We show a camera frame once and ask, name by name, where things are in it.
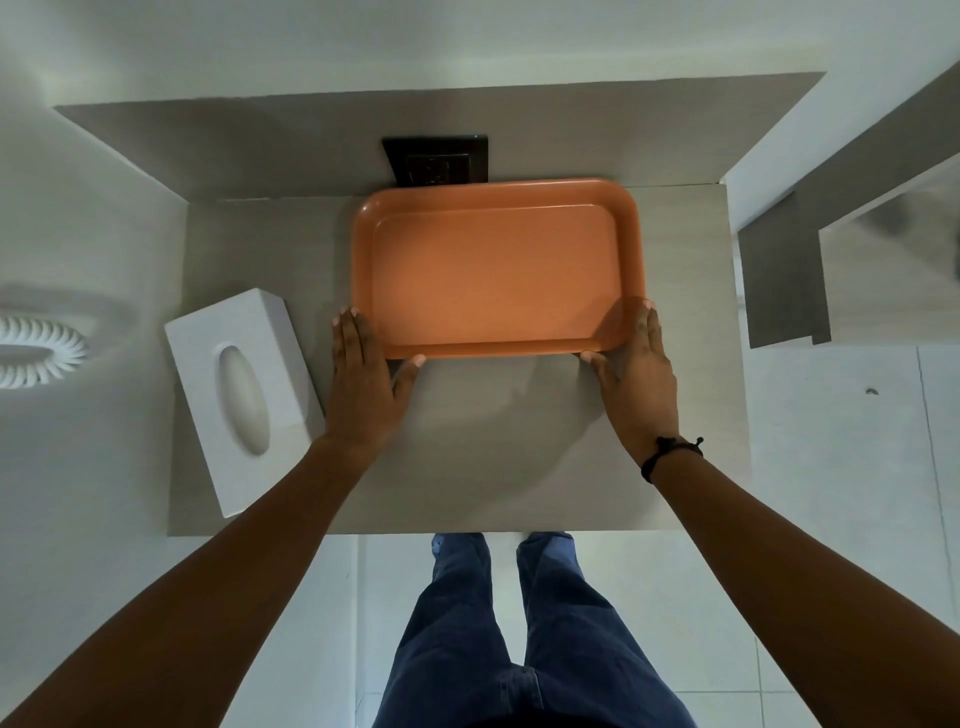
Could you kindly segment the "person's left hand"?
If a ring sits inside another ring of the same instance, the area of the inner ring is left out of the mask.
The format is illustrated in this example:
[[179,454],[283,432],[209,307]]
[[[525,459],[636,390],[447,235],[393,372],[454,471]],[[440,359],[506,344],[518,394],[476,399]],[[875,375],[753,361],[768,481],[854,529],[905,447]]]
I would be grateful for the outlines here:
[[377,331],[355,307],[332,321],[333,374],[322,440],[366,469],[398,432],[410,399],[394,399],[392,373]]

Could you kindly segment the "orange plastic tray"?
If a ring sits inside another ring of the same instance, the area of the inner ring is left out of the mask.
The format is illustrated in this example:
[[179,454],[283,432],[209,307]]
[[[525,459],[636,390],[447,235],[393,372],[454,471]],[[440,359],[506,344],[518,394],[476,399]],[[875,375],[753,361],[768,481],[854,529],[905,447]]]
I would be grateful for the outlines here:
[[646,297],[634,197],[601,178],[392,188],[351,236],[351,301],[389,359],[623,345]]

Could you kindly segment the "black wall socket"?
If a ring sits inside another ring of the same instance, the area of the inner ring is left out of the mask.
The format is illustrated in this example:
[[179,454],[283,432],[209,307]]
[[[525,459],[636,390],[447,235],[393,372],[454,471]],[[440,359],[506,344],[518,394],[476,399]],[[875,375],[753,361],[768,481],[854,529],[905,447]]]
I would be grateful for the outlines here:
[[489,139],[485,134],[391,136],[381,139],[397,188],[486,184]]

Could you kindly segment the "white tissue box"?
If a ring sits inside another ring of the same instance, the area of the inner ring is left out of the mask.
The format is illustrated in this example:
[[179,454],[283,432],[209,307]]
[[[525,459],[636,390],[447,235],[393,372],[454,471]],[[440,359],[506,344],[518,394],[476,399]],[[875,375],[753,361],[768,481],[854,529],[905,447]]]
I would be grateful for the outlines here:
[[281,297],[249,289],[165,324],[222,516],[305,456],[325,416]]

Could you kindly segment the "person's right forearm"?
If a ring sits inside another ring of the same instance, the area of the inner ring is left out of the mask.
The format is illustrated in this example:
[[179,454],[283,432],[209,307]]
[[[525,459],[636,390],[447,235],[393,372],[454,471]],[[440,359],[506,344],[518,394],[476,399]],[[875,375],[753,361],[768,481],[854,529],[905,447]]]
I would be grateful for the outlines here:
[[960,634],[688,447],[650,481],[822,728],[960,728]]

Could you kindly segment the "person's left forearm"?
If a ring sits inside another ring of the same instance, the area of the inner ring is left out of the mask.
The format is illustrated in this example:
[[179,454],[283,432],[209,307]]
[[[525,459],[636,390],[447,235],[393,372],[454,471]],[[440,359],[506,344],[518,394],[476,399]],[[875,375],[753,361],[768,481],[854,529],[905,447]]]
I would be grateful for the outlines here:
[[86,639],[0,728],[219,728],[372,443],[326,434],[270,491]]

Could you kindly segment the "person's right hand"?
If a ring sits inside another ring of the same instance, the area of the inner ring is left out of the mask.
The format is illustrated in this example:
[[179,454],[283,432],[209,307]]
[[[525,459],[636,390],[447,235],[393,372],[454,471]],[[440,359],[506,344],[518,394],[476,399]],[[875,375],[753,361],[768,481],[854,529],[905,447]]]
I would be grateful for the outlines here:
[[610,425],[634,462],[654,454],[658,437],[680,438],[677,379],[666,356],[656,305],[644,298],[615,370],[615,391],[602,394]]

